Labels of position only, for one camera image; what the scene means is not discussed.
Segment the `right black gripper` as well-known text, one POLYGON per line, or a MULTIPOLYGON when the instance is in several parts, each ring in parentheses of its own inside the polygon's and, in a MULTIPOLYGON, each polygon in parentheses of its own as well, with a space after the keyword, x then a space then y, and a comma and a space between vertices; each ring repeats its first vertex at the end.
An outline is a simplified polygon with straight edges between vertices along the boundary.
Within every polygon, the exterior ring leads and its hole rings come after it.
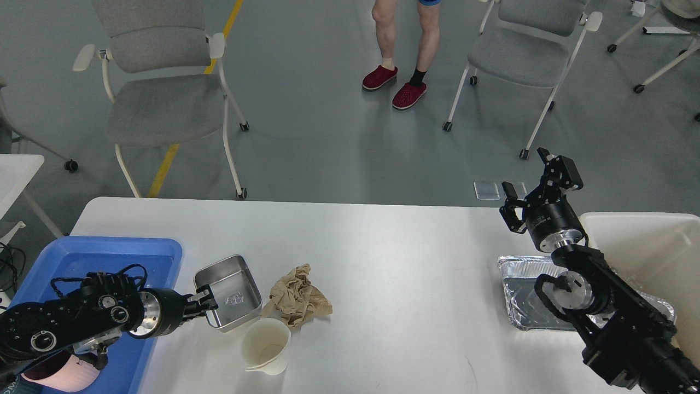
POLYGON ((584 228, 565 196, 580 190, 584 183, 574 161, 564 155, 550 154, 545 148, 537 153, 544 164, 544 172, 537 187, 537 197, 544 204, 528 207, 520 199, 510 182, 502 182, 506 199, 499 209, 506 226, 515 234, 530 234, 536 250, 552 253, 562 245, 578 244, 584 239, 584 228), (523 218, 517 208, 523 209, 523 218))

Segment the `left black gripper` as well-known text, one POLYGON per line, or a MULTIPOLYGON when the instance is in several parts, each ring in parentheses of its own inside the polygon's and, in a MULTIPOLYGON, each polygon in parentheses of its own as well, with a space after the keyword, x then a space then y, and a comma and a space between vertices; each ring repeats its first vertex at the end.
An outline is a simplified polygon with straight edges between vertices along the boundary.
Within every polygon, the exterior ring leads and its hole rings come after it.
POLYGON ((168 288, 146 288, 138 296, 143 304, 143 319, 130 330, 135 339, 168 335, 185 322, 218 309, 211 290, 180 294, 168 288))

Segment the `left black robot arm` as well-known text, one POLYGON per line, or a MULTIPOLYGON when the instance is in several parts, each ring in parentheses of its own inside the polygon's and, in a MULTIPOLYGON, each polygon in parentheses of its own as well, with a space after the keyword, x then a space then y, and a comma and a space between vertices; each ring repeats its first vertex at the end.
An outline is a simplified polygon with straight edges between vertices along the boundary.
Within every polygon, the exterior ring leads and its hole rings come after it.
POLYGON ((195 294, 179 294, 147 287, 147 278, 132 277, 127 268, 90 272, 65 277, 64 282, 79 284, 67 294, 57 288, 60 279, 52 279, 56 299, 6 309, 1 319, 2 386, 63 352, 105 369, 107 349, 122 333, 140 340, 167 335, 218 308, 210 285, 202 285, 195 294))

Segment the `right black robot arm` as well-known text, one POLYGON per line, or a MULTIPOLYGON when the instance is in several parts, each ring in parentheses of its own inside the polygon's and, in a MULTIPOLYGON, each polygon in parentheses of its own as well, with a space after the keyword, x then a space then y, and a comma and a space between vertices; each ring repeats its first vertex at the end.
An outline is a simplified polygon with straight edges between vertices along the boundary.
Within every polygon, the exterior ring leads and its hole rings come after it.
POLYGON ((573 325, 585 342, 582 360, 610 386, 645 393, 697 393, 699 371, 673 346, 677 329, 619 277, 588 235, 567 200, 583 182, 574 161, 540 147, 540 182, 520 199, 510 182, 500 214, 509 230, 528 233, 540 252, 565 271, 541 274, 535 294, 555 317, 573 325))

